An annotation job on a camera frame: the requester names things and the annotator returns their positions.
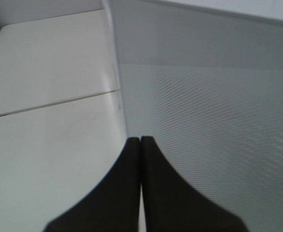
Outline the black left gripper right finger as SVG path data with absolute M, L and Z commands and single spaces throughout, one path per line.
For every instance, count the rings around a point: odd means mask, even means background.
M 189 185 L 151 136 L 141 138 L 141 183 L 148 232 L 246 232 L 238 216 Z

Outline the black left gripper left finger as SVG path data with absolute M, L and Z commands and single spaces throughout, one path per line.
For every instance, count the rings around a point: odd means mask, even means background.
M 140 206 L 140 140 L 130 137 L 100 183 L 50 221 L 46 232 L 136 232 Z

